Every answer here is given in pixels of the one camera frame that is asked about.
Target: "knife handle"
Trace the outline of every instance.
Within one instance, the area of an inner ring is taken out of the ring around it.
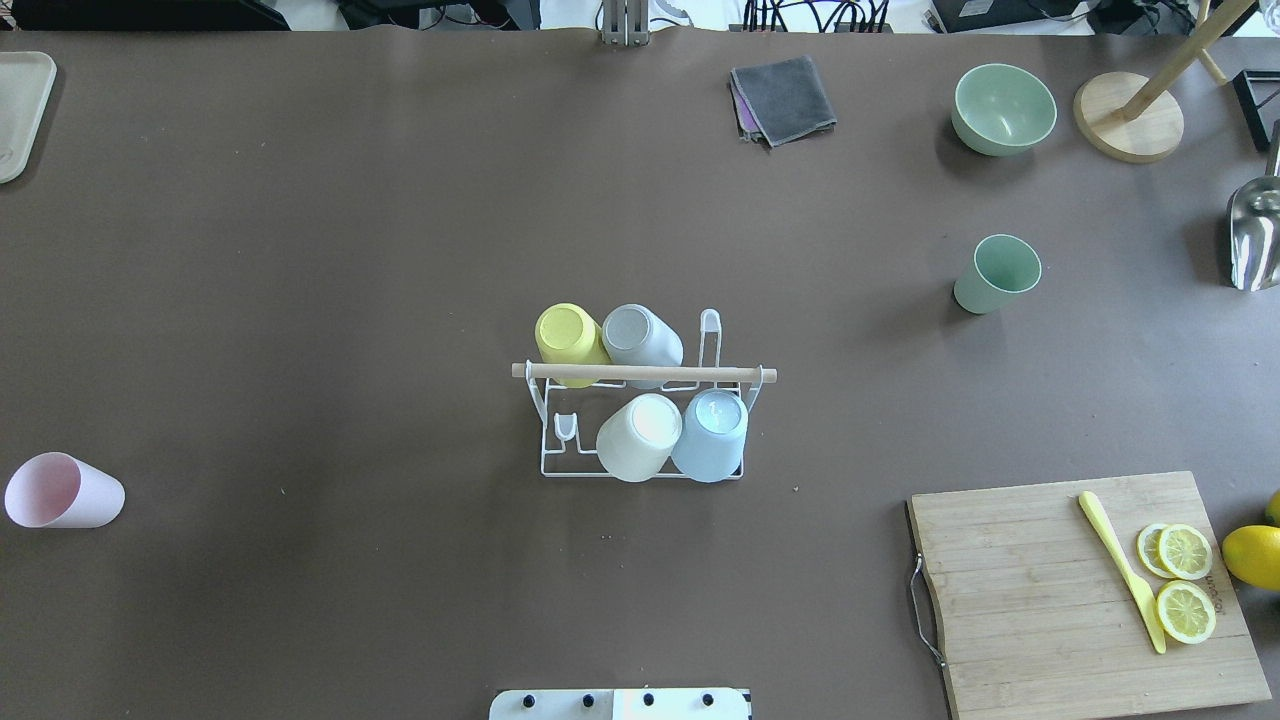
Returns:
[[[1129,566],[1129,559],[1120,550],[1120,538],[1116,537],[1116,530],[1111,527],[1111,518],[1107,518],[1107,511],[1102,507],[1102,501],[1092,492],[1084,491],[1080,493],[1080,507],[1084,510],[1084,516],[1089,519],[1089,524],[1093,525],[1093,530],[1102,539],[1102,544],[1107,548],[1107,553],[1111,555],[1111,560],[1120,569],[1120,574],[1128,578],[1133,573],[1133,569]]]

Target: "lemon slice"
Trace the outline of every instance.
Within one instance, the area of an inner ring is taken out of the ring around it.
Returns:
[[[1213,566],[1208,541],[1190,525],[1169,525],[1156,542],[1160,564],[1183,580],[1198,580]]]
[[[1138,560],[1142,560],[1142,564],[1157,578],[1172,580],[1174,574],[1160,564],[1160,530],[1167,527],[1164,523],[1152,523],[1138,533]]]
[[[1217,626],[1213,602],[1194,583],[1165,583],[1156,596],[1156,615],[1165,632],[1178,642],[1198,644],[1208,639]]]

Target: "round wooden base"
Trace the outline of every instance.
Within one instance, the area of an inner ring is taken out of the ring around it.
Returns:
[[[1120,114],[1147,78],[1134,73],[1106,73],[1075,94],[1075,124],[1094,147],[1125,163],[1155,163],[1183,140],[1183,109],[1169,91],[1132,120]]]

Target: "green bowl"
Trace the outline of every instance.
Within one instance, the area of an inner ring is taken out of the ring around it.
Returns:
[[[1029,72],[992,63],[969,70],[956,83],[951,124],[965,145],[983,155],[1016,155],[1048,137],[1057,105]]]

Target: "cutting board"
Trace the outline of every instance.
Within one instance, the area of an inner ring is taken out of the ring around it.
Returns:
[[[1093,491],[1130,564],[1138,532],[1185,523],[1213,546],[1197,584],[1217,630],[1156,655],[1120,571],[1080,510]],[[954,720],[1082,720],[1271,700],[1190,473],[916,495],[915,547],[933,600]]]

